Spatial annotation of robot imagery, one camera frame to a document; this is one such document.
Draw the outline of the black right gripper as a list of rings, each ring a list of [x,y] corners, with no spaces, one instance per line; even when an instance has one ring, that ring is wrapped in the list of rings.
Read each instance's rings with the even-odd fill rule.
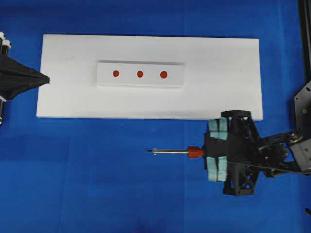
[[[244,110],[221,112],[208,121],[203,157],[208,180],[222,182],[223,194],[254,194],[259,169],[253,167],[260,136],[251,113]]]

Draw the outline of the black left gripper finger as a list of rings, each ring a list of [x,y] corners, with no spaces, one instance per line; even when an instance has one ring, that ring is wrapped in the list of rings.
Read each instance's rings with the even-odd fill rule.
[[[0,56],[0,96],[5,100],[49,83],[48,76],[5,55]]]

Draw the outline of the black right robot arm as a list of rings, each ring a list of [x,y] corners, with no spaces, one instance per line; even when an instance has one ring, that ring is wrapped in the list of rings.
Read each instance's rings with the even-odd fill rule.
[[[254,194],[260,173],[311,173],[310,140],[300,131],[261,137],[249,111],[224,111],[210,119],[203,150],[208,180],[223,182],[226,195]]]

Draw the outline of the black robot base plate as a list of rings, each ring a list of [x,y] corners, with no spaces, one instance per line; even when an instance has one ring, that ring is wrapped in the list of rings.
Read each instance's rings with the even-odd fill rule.
[[[294,97],[296,129],[305,138],[311,137],[311,82],[309,81]]]

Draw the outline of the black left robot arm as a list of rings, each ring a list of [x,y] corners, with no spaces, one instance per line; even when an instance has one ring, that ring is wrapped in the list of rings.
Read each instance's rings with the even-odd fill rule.
[[[9,57],[10,40],[0,33],[0,122],[4,104],[17,95],[50,83],[50,78]]]

